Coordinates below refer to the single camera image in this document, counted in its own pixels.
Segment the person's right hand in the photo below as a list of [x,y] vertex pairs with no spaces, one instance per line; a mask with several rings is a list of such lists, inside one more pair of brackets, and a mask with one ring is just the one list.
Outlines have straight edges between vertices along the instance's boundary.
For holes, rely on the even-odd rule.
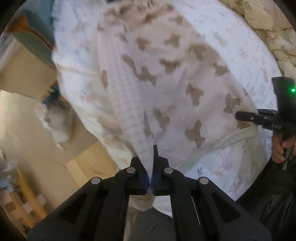
[[291,149],[291,159],[295,157],[295,136],[282,140],[282,134],[274,132],[272,137],[271,159],[275,163],[283,163],[285,161],[285,149]]

